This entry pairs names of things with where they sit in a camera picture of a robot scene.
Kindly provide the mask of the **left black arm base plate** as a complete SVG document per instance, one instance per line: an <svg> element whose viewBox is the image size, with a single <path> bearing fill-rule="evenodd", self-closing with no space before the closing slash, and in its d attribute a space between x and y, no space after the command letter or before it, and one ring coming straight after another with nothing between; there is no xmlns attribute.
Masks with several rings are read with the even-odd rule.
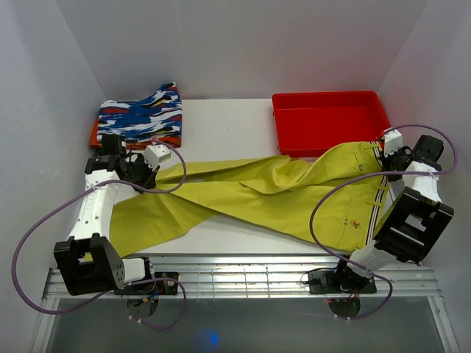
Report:
<svg viewBox="0 0 471 353"><path fill-rule="evenodd" d="M176 280L179 279L178 272L155 272L154 277L168 280L149 282L140 285L127 285L122 290L115 290L115 295L121 296L153 296L153 295L175 295L178 291Z"/></svg>

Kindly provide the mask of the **red plastic tray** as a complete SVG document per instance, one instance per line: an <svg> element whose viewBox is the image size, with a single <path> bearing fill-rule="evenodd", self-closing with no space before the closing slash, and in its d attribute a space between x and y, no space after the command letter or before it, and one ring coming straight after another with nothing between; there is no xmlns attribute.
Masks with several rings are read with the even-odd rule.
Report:
<svg viewBox="0 0 471 353"><path fill-rule="evenodd" d="M390 127L374 91L276 93L277 145L294 158L320 157L347 142L376 141Z"/></svg>

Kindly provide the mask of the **folded multicolour patterned trousers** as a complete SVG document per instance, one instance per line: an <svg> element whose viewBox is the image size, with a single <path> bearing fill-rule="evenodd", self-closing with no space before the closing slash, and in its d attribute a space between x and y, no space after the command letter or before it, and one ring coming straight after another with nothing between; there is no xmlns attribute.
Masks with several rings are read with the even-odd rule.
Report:
<svg viewBox="0 0 471 353"><path fill-rule="evenodd" d="M174 82L161 85L138 101L107 100L101 104L90 137L97 149L104 135L122 136L129 149L144 150L156 140L180 147L183 104Z"/></svg>

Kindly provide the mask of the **yellow-green trousers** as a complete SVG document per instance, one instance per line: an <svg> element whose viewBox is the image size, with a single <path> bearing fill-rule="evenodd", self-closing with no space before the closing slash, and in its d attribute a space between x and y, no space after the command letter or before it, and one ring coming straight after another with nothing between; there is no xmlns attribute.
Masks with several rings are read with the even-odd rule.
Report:
<svg viewBox="0 0 471 353"><path fill-rule="evenodd" d="M381 153L377 142L352 142L312 163L276 155L174 165L157 174L157 193L115 205L111 243L127 256L226 215L352 252L371 241L383 211Z"/></svg>

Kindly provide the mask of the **aluminium rail frame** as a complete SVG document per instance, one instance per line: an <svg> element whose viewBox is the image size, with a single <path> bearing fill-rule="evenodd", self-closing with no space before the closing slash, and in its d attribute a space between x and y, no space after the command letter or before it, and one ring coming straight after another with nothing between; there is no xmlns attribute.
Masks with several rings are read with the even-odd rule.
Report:
<svg viewBox="0 0 471 353"><path fill-rule="evenodd" d="M338 294L312 294L309 277L335 264L322 254L152 258L183 289L141 304L108 294L68 295L50 271L33 352L457 352L432 268L383 269L376 292L357 298L362 319L331 312Z"/></svg>

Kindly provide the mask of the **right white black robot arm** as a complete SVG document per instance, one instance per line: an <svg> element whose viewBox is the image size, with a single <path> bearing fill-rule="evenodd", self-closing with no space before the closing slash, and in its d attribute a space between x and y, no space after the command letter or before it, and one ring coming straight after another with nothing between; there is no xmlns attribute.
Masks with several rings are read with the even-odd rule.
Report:
<svg viewBox="0 0 471 353"><path fill-rule="evenodd" d="M379 221L371 242L350 255L361 267L339 261L332 281L341 292L362 290L372 281L372 273L385 265L422 261L454 216L454 209L442 202L438 192L442 140L421 135L410 148L403 144L402 134L392 130L383 142L385 170L408 174L388 178L401 179L404 188Z"/></svg>

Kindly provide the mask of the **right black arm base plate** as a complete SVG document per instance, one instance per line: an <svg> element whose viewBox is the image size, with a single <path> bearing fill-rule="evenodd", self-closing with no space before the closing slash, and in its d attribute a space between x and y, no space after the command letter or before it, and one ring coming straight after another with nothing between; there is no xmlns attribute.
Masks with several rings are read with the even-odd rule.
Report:
<svg viewBox="0 0 471 353"><path fill-rule="evenodd" d="M365 286L359 288L356 284L342 283L334 277L333 269L321 268L307 273L307 284L310 294L373 294L377 293L377 287L373 279Z"/></svg>

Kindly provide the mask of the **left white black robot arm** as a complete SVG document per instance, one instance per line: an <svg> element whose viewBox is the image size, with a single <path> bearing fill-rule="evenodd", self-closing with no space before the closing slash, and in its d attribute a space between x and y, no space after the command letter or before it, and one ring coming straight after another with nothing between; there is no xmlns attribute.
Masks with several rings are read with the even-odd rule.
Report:
<svg viewBox="0 0 471 353"><path fill-rule="evenodd" d="M72 296L122 290L151 292L156 276L145 257L125 260L110 242L110 222L121 187L133 191L155 187L160 164L170 157L162 145L143 152L127 149L122 136L105 135L85 166L85 189L77 221L67 239L54 246L54 258Z"/></svg>

